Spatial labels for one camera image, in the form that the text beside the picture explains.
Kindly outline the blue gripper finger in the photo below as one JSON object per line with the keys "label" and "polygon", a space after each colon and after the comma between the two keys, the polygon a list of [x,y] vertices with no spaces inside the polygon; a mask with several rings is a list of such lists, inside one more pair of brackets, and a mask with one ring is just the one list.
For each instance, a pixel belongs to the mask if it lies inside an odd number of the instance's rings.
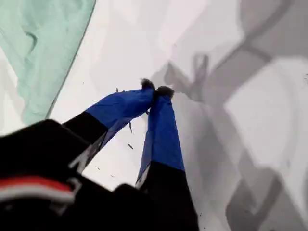
{"label": "blue gripper finger", "polygon": [[89,143],[69,167],[81,173],[94,156],[132,119],[144,114],[154,100],[154,84],[141,81],[141,89],[110,94],[84,112],[63,123],[74,134]]}
{"label": "blue gripper finger", "polygon": [[174,90],[166,86],[154,93],[136,185],[149,199],[150,219],[157,231],[197,231],[198,215],[187,183],[173,95]]}

